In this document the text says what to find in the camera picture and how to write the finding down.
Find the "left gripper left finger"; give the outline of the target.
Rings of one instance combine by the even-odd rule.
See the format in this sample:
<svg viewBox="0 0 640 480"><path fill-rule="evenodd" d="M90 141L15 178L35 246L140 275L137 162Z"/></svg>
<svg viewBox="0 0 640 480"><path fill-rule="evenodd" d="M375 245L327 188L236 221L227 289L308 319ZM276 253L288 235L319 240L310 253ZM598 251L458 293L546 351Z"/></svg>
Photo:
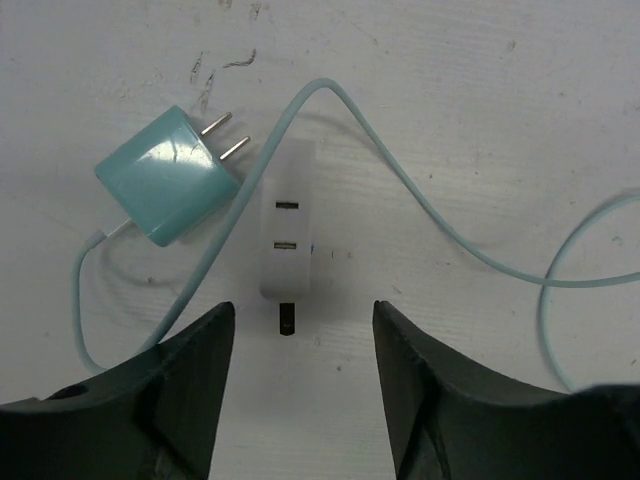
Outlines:
<svg viewBox="0 0 640 480"><path fill-rule="evenodd" d="M2 478L208 478L234 333L223 302L101 374L2 405Z"/></svg>

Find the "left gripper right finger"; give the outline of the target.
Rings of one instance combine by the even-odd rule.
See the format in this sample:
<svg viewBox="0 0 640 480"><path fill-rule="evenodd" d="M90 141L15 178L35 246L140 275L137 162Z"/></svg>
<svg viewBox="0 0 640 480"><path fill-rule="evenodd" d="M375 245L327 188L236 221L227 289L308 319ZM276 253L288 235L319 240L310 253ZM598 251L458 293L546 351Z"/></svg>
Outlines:
<svg viewBox="0 0 640 480"><path fill-rule="evenodd" d="M397 478L638 478L638 385L564 394L512 379L387 301L372 327Z"/></svg>

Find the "teal charger plug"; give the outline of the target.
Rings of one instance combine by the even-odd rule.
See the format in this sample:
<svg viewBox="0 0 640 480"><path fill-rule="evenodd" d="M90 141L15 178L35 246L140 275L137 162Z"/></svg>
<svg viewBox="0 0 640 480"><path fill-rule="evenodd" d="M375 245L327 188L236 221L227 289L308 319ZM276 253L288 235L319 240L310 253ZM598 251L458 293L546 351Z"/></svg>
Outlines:
<svg viewBox="0 0 640 480"><path fill-rule="evenodd" d="M227 112L198 131L184 110L172 106L95 167L101 184L153 244L172 244L239 192L239 180L223 162L251 137L221 154L203 141L231 118Z"/></svg>

